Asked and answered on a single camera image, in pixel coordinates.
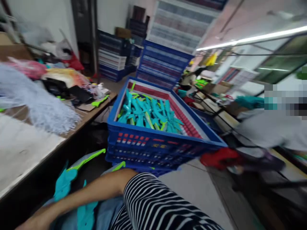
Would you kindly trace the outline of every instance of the concrete floor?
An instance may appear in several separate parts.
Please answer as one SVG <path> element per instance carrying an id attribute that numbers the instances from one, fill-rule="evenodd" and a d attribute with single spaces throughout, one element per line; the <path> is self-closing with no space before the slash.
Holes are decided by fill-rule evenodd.
<path id="1" fill-rule="evenodd" d="M 127 77 L 115 83 L 101 79 L 104 87 L 119 93 Z M 191 204 L 219 223 L 225 230 L 262 229 L 247 201 L 232 190 L 226 172 L 208 169 L 198 159 L 181 165 L 181 170 L 159 179 Z"/>

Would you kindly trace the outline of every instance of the black and white striped sleeve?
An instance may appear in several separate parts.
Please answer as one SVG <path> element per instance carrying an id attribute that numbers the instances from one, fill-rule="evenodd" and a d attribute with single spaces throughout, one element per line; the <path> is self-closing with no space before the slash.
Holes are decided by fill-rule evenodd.
<path id="1" fill-rule="evenodd" d="M 128 182 L 124 204 L 134 230 L 222 230 L 150 173 L 140 173 Z"/>

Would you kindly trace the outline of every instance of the worker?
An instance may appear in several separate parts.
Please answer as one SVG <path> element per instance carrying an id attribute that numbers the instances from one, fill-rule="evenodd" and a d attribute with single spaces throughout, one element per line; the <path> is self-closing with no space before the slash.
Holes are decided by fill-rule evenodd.
<path id="1" fill-rule="evenodd" d="M 286 110 L 253 109 L 238 115 L 243 121 L 230 135 L 237 139 L 235 149 L 248 159 L 244 165 L 229 167 L 232 173 L 244 171 L 280 171 L 285 163 L 269 153 L 270 148 L 283 146 L 294 153 L 307 151 L 307 122 L 291 116 Z"/>
<path id="2" fill-rule="evenodd" d="M 222 228 L 206 214 L 171 191 L 150 173 L 122 169 L 107 173 L 62 200 L 38 210 L 16 230 L 77 229 L 77 207 L 96 202 L 92 229 L 210 229 Z M 66 216 L 61 227 L 55 222 Z"/>
<path id="3" fill-rule="evenodd" d="M 198 77 L 206 69 L 207 67 L 200 67 L 194 72 L 184 74 L 180 83 L 181 89 L 186 91 L 190 90 L 192 87 L 191 85 L 195 84 L 196 77 Z"/>

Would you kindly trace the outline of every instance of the ceiling light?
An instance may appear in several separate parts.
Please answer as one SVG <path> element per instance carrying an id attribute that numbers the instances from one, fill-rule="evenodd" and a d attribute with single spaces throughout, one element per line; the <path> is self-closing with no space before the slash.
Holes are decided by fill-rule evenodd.
<path id="1" fill-rule="evenodd" d="M 196 51 L 211 50 L 211 49 L 216 49 L 216 48 L 221 48 L 221 47 L 226 47 L 226 46 L 234 46 L 239 43 L 247 43 L 247 42 L 252 42 L 252 41 L 257 41 L 257 40 L 262 40 L 262 39 L 280 37 L 280 36 L 295 34 L 295 33 L 303 32 L 303 31 L 307 31 L 307 26 L 298 27 L 298 28 L 290 29 L 290 30 L 283 30 L 280 32 L 274 32 L 274 33 L 250 37 L 250 38 L 244 38 L 244 39 L 240 39 L 237 41 L 226 42 L 226 43 L 222 43 L 218 45 L 207 46 L 207 47 L 199 48 Z"/>
<path id="2" fill-rule="evenodd" d="M 278 71 L 289 71 L 289 70 L 282 70 L 282 69 L 269 69 L 269 68 L 258 68 L 258 69 L 266 69 L 266 70 L 278 70 Z"/>

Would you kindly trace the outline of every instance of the yellow object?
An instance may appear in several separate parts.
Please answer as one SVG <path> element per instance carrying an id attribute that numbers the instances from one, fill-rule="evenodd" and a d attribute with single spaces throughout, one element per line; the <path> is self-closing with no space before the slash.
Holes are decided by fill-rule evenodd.
<path id="1" fill-rule="evenodd" d="M 213 66 L 217 59 L 217 52 L 212 54 L 209 58 L 204 61 L 205 66 Z"/>
<path id="2" fill-rule="evenodd" d="M 102 99 L 101 101 L 98 102 L 92 102 L 92 106 L 94 107 L 99 107 L 101 103 L 103 103 L 107 98 L 109 97 L 109 95 L 105 96 L 104 99 Z"/>

